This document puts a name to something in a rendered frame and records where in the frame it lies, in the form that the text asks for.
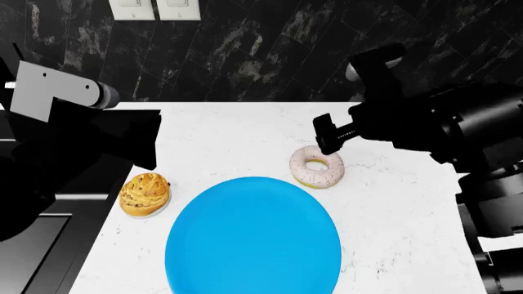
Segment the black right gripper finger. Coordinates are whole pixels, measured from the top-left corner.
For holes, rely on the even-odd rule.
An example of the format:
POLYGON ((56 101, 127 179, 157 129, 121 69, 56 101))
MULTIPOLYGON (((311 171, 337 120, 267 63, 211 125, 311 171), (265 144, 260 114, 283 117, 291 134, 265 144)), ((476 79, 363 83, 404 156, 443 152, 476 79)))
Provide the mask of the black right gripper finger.
POLYGON ((342 148, 345 141, 359 135, 352 123, 336 127, 330 114, 322 114, 314 118, 313 126, 316 142, 324 155, 335 154, 342 148))

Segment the round blue plate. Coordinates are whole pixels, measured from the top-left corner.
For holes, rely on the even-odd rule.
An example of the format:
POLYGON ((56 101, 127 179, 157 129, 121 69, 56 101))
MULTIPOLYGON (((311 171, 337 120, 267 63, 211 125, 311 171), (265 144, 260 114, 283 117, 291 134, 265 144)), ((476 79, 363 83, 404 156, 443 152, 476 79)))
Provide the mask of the round blue plate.
POLYGON ((335 224, 283 180, 224 181, 191 200, 165 247, 172 294, 333 294, 342 261, 335 224))

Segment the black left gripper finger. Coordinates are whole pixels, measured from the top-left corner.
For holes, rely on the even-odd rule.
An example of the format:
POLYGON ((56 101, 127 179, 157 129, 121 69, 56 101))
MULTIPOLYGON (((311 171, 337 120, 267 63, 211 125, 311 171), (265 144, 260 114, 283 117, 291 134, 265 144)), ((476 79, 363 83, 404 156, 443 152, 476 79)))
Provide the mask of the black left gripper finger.
POLYGON ((161 122, 160 110, 151 109, 139 112, 139 116, 130 124, 132 160, 136 166, 148 171, 157 167, 155 144, 161 122))

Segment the pink frosted sprinkle donut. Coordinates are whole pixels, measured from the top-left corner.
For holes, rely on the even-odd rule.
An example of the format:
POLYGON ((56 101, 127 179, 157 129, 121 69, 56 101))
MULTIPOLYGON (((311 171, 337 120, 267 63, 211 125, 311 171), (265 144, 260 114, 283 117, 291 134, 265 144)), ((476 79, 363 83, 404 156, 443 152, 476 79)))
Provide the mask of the pink frosted sprinkle donut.
POLYGON ((302 185, 314 189, 326 189, 336 185, 345 175, 345 166, 341 157, 334 153, 322 154, 321 149, 309 145, 298 149, 289 159, 289 168, 292 176, 302 185), (322 163, 326 170, 314 170, 306 164, 309 162, 322 163))

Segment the golden brown swirl bun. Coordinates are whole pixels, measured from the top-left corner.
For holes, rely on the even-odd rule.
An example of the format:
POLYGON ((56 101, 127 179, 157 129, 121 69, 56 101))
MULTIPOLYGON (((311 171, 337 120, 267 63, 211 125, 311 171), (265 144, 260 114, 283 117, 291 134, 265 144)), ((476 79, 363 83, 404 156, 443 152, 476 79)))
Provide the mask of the golden brown swirl bun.
POLYGON ((170 200, 170 183, 158 173, 134 176, 118 193, 119 206, 123 212, 136 218, 157 215, 170 200))

